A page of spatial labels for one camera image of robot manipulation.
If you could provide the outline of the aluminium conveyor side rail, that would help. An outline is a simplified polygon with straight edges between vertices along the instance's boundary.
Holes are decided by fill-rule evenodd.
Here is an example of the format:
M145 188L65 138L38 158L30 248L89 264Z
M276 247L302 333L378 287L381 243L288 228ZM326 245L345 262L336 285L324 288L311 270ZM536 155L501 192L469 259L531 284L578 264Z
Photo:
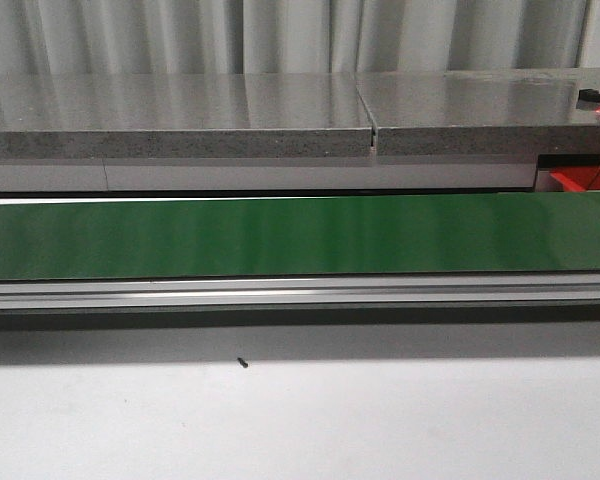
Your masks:
M571 301L600 303L600 273L0 283L0 311Z

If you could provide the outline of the grey stone slab left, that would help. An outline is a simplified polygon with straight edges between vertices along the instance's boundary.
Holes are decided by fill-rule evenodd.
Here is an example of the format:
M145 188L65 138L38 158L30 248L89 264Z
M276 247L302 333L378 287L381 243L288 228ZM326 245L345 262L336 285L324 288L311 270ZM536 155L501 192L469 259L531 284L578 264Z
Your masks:
M0 158L364 156L348 75L0 76Z

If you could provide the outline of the green conveyor belt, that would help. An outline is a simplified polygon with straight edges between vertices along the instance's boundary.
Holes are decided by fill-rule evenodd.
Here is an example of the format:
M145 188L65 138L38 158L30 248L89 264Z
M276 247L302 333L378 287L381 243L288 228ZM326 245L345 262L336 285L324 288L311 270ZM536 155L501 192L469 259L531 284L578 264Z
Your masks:
M0 281L600 270L600 192L0 204Z

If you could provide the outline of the red plastic bin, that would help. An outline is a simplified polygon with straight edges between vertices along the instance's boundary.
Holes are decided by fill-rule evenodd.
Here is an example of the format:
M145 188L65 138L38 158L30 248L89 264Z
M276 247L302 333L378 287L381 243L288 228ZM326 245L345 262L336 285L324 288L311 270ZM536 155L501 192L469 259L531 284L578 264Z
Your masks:
M600 191L600 172L596 167L563 167L550 171L565 192Z

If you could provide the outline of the small electronic sensor module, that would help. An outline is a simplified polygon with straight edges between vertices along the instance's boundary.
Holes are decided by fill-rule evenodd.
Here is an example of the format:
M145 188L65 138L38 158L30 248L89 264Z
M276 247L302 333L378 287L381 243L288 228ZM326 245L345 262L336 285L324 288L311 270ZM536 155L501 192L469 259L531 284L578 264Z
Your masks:
M578 91L576 108L593 111L600 115L600 91L596 89L580 89Z

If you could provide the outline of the grey stone slab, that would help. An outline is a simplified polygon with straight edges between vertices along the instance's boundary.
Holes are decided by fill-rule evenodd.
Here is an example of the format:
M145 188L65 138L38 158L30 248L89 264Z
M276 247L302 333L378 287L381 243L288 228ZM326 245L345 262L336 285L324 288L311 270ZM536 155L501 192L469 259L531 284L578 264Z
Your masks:
M595 154L600 115L578 107L600 68L363 73L378 154Z
M0 76L0 158L364 156L348 75Z

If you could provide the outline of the white curtain backdrop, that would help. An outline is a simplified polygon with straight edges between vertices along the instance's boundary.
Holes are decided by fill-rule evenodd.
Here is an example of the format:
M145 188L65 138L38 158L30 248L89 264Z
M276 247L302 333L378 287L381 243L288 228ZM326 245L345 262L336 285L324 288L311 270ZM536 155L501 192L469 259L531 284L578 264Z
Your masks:
M600 1L0 1L0 75L600 67Z

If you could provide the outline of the grey stone slab right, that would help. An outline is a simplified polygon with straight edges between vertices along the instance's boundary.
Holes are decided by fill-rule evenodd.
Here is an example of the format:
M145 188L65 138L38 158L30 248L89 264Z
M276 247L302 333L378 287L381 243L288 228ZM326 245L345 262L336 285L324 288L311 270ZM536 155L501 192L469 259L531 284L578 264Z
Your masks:
M578 107L600 68L363 73L378 154L595 154L600 115Z

